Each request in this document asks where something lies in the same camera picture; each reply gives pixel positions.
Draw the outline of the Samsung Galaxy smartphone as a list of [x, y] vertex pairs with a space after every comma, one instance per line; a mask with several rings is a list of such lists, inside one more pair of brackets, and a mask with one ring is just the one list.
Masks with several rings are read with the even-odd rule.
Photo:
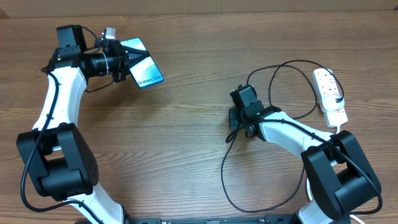
[[[147, 50], [140, 38], [124, 40], [121, 42], [121, 45], [139, 50]], [[146, 88], [164, 81], [163, 75], [151, 56], [129, 68], [129, 73], [139, 88]]]

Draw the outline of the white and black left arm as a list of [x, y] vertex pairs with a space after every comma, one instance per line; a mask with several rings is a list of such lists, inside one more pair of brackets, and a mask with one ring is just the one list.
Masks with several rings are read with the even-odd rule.
[[55, 208], [71, 205], [88, 223], [132, 223], [126, 209], [116, 203], [99, 182], [96, 158], [78, 130], [82, 96], [90, 78], [110, 75], [117, 83], [131, 76], [139, 88], [164, 80], [143, 41], [118, 40], [108, 27], [88, 47], [81, 25], [57, 28], [59, 46], [42, 69], [49, 87], [41, 114], [31, 131], [17, 137], [16, 146], [24, 162], [21, 200], [30, 180], [42, 197], [51, 197]]

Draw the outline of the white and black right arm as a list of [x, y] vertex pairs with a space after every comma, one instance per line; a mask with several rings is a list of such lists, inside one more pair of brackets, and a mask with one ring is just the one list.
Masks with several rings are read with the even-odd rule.
[[377, 199], [374, 214], [382, 208], [381, 184], [353, 134], [319, 131], [292, 119], [276, 106], [264, 107], [253, 86], [238, 86], [230, 93], [229, 110], [233, 143], [240, 130], [249, 138], [276, 144], [301, 158], [303, 174], [312, 188], [312, 200], [292, 215], [265, 217], [266, 223], [350, 223], [358, 207]]

